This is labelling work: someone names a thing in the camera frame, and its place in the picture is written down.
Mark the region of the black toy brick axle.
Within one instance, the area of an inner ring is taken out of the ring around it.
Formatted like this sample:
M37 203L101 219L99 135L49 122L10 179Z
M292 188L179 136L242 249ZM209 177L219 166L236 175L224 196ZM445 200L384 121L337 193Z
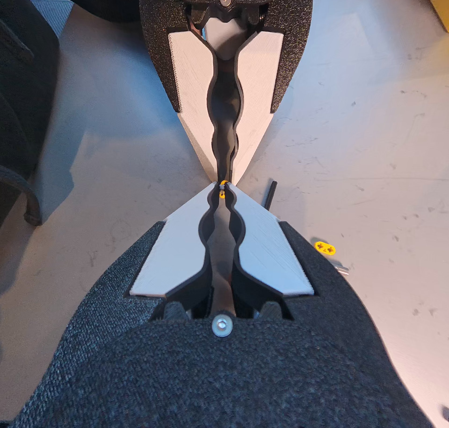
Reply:
M268 192L264 201L264 208L269 211L272 205L273 197L276 192L278 182L273 180L268 188Z

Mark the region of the grey desk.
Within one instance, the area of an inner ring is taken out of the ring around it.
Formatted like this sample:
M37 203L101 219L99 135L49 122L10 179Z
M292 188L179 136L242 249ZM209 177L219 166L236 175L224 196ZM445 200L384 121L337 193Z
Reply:
M71 316L155 222L209 184L140 29L74 6L36 193L1 227L1 420ZM448 33L429 0L314 0L306 50L239 188L336 261L435 427L448 427Z

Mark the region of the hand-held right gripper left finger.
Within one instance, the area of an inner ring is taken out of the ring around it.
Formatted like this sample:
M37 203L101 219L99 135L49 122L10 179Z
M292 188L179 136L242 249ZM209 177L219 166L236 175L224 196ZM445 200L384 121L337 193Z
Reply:
M210 209L208 196L216 182L164 219L164 225L140 272L130 295L168 298L171 291L187 283L204 265L206 248L200 240L199 225Z

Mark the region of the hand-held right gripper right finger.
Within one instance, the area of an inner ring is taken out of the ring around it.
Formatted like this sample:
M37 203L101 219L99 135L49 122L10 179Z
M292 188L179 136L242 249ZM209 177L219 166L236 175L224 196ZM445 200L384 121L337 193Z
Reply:
M280 220L232 183L225 188L239 271L280 297L314 295Z

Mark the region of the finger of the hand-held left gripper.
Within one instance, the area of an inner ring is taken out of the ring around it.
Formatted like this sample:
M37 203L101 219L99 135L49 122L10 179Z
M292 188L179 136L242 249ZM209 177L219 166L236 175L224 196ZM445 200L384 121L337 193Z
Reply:
M255 32L238 49L234 73L240 112L234 125L237 150L231 161L231 182L237 185L250 164L272 118L272 99L282 51L283 33Z
M198 34L168 34L179 101L178 118L209 179L218 178L212 148L216 125L210 116L210 94L216 82L217 61L210 45Z

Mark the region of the grey woven chair seat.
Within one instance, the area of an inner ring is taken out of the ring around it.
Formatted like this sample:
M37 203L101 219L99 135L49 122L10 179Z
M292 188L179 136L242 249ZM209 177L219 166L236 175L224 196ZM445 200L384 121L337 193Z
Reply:
M57 38L61 37L74 3L70 0L31 0L48 22Z

